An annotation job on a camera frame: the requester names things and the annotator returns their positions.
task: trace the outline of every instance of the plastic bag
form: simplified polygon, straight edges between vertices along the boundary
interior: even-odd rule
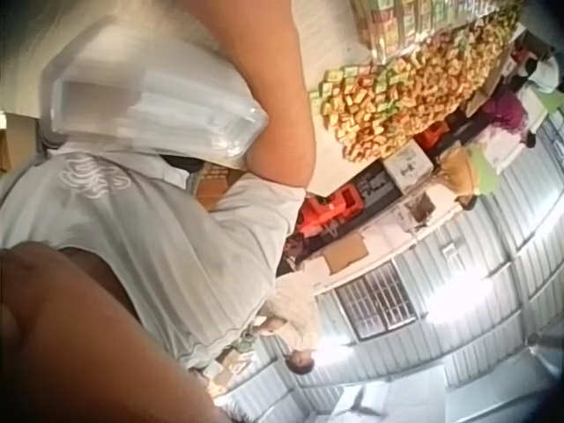
[[[232,64],[213,53],[105,20],[42,75],[48,143],[100,143],[206,160],[238,158],[267,123]]]

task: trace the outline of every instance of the ceiling fan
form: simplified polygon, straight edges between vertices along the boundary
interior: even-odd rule
[[[387,414],[378,412],[377,410],[362,405],[366,393],[367,393],[367,387],[366,385],[363,385],[362,388],[359,389],[356,396],[354,397],[354,401],[352,402],[351,407],[348,410],[344,410],[342,412],[338,412],[334,414],[331,420],[347,413],[356,414],[357,416],[361,416],[361,417],[363,416],[374,417],[375,419],[381,419],[381,420],[384,420],[386,417],[388,417]]]

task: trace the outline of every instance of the white cloth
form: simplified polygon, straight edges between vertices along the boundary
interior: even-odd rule
[[[502,128],[489,126],[482,132],[479,142],[484,145],[484,155],[493,168],[500,173],[521,151],[522,135],[510,134]]]
[[[183,189],[73,152],[0,181],[0,246],[93,252],[154,339],[195,367],[237,339],[271,294],[304,196],[246,175],[208,213]]]
[[[539,91],[552,93],[560,83],[560,68],[556,59],[550,57],[544,62],[538,61],[537,69],[529,80],[537,84]]]
[[[286,320],[273,332],[295,351],[315,350],[321,336],[321,318],[314,290],[302,271],[276,279],[276,290],[268,297],[261,315]]]

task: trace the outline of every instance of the table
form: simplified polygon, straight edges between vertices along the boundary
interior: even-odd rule
[[[107,15],[194,42],[214,50],[218,43],[175,0],[50,0],[16,2],[0,18],[5,57],[0,62],[0,109],[39,117],[38,89],[45,65],[89,25]],[[314,89],[329,68],[369,60],[358,41],[346,0],[294,0],[293,14],[301,36],[304,75]],[[350,163],[341,145],[315,118],[317,162],[309,191],[321,196],[348,182],[370,162]],[[222,163],[238,167],[238,163]]]

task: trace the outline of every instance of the graphic print on shirt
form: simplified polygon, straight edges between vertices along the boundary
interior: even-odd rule
[[[131,179],[118,166],[86,154],[73,155],[66,160],[61,180],[91,199],[131,185]]]

